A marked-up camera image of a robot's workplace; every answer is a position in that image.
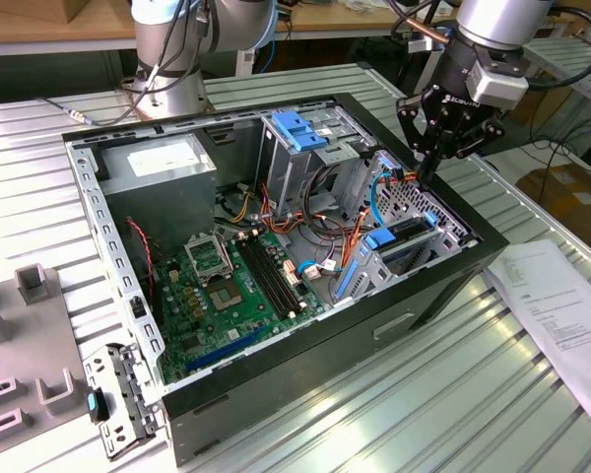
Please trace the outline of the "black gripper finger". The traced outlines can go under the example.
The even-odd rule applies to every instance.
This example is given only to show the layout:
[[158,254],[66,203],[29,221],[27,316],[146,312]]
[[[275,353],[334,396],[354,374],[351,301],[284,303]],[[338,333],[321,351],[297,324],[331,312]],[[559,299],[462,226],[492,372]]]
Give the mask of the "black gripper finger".
[[431,146],[427,142],[427,136],[422,134],[416,125],[421,107],[420,95],[398,99],[396,102],[397,117],[408,146],[414,153],[423,156],[421,162],[415,166],[418,181],[421,186],[427,186],[431,180]]
[[470,117],[464,117],[453,130],[443,130],[437,135],[434,150],[429,155],[428,181],[432,181],[443,161],[466,158],[504,136],[504,128],[495,117],[471,128],[469,125]]

